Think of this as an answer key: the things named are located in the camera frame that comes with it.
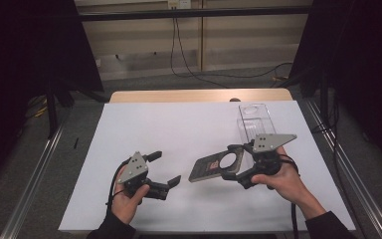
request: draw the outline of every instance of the white surface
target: white surface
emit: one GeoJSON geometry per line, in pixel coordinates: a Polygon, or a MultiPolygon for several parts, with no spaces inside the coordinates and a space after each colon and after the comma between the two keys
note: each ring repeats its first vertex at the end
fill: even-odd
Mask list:
{"type": "MultiPolygon", "coordinates": [[[[98,228],[116,168],[137,150],[142,154],[161,150],[162,157],[149,163],[148,177],[161,183],[177,175],[182,179],[169,191],[166,201],[143,199],[131,223],[141,233],[291,231],[290,203],[265,186],[245,190],[239,183],[220,177],[188,181],[198,158],[241,143],[236,122],[239,104],[105,105],[59,229],[76,232],[98,228]]],[[[277,133],[297,135],[285,150],[298,165],[306,186],[326,210],[354,230],[297,103],[265,104],[277,133]]],[[[299,209],[297,222],[299,230],[306,230],[299,209]]]]}

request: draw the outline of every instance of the human hand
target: human hand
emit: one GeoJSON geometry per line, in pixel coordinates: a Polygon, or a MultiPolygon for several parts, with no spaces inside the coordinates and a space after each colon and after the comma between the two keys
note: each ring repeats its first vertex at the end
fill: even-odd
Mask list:
{"type": "MultiPolygon", "coordinates": [[[[124,166],[116,176],[116,181],[120,178],[120,175],[125,170],[126,166],[124,166]]],[[[136,209],[142,198],[147,194],[150,186],[147,184],[142,185],[135,192],[133,196],[128,195],[126,191],[124,191],[125,187],[123,183],[116,183],[113,195],[113,203],[111,206],[112,213],[123,223],[129,224],[132,218],[135,215],[136,209]]]]}
{"type": "MultiPolygon", "coordinates": [[[[277,153],[287,155],[282,146],[277,149],[277,153]]],[[[288,160],[286,156],[281,156],[281,159],[288,160]]],[[[296,204],[306,219],[325,213],[324,208],[305,187],[298,173],[289,163],[283,163],[281,170],[275,175],[257,174],[251,178],[251,181],[274,188],[282,198],[296,204]]]]}

